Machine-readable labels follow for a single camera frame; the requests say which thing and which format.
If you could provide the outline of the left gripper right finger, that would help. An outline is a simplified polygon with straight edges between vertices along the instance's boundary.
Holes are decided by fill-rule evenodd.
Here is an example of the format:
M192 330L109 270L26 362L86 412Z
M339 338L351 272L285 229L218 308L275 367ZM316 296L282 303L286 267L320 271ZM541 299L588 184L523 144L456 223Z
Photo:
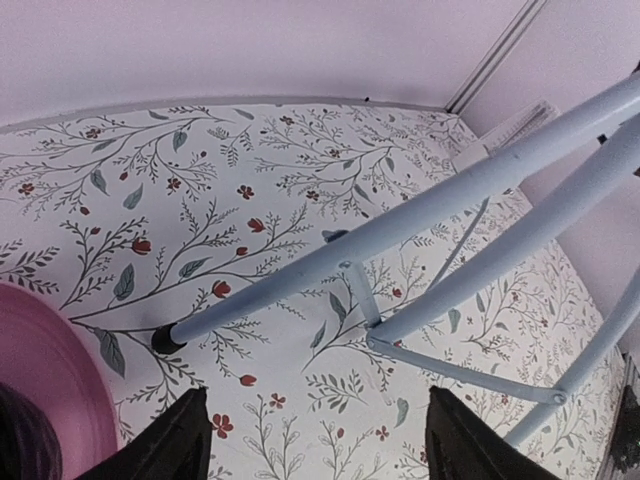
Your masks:
M450 390L429 390L425 446L431 479L527 480L555 476L505 442Z

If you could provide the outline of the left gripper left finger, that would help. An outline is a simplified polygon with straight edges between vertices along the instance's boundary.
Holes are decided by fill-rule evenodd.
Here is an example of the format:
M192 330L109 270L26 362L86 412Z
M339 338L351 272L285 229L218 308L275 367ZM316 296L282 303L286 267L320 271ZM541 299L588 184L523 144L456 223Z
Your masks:
M190 389L131 443L82 479L206 479L210 464L207 390Z

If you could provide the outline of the white perforated music stand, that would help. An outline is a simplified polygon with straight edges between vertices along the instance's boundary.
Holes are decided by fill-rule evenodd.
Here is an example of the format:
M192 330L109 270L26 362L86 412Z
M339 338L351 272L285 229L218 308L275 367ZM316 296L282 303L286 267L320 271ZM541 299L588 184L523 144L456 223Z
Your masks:
M227 187L251 203L236 260L211 307L157 328L155 352L211 341L289 297L317 326L301 343L311 407L344 409L359 380L326 370L368 355L387 392L394 364L468 384L523 411L519 444L577 403L583 383L639 310L632 281L593 329L576 282L545 249L638 162L639 79L632 76L456 173L471 144L459 119L369 107L276 105L241 131L215 127Z

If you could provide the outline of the white metronome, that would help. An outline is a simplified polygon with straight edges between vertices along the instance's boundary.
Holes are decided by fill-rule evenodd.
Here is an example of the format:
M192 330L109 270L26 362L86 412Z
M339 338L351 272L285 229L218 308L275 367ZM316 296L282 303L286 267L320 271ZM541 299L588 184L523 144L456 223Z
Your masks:
M451 159L456 173L487 158L490 154L525 138L540 127L557 118L559 109L540 99L487 132L479 139L465 147Z

